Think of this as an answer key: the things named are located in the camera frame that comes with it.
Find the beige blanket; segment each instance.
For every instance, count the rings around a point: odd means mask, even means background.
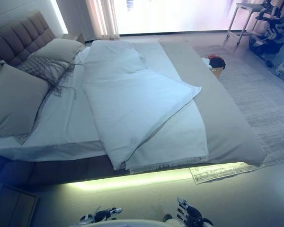
[[[179,76],[202,86],[194,101],[204,121],[210,163],[245,162],[259,166],[266,154],[224,86],[184,42],[161,42]]]

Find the gray rug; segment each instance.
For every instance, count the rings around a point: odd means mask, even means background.
[[[232,96],[267,153],[262,167],[284,162],[284,92],[255,69],[219,45],[194,47],[201,57],[215,53],[226,68],[220,82]],[[196,184],[259,169],[245,163],[190,168]]]

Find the fringe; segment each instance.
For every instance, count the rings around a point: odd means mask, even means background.
[[[153,164],[149,166],[138,166],[138,167],[132,167],[129,168],[129,173],[132,174],[138,174],[142,172],[147,171],[154,171],[158,169],[162,169],[165,167],[177,167],[182,165],[190,165],[190,164],[196,164],[196,163],[206,163],[208,162],[208,156],[203,157],[192,157],[192,158],[185,158],[181,160],[166,162],[166,163],[159,163],[159,164]]]

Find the basket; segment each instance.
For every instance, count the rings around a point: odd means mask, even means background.
[[[219,79],[221,72],[223,70],[223,67],[219,68],[210,68],[210,71],[216,76],[217,79]]]

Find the glowing light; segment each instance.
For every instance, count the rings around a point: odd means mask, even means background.
[[[68,183],[67,185],[88,191],[117,190],[121,188],[137,187],[154,183],[163,183],[192,178],[188,168],[146,173],[138,175],[128,175],[107,179]]]
[[[62,32],[65,33],[65,34],[68,34],[68,30],[67,30],[65,22],[64,22],[64,20],[62,18],[62,15],[61,15],[61,12],[59,10],[59,7],[58,7],[58,4],[57,4],[56,0],[51,0],[51,3],[52,3],[54,11],[56,13],[56,16],[58,18],[58,21],[60,23],[60,26],[62,28]]]

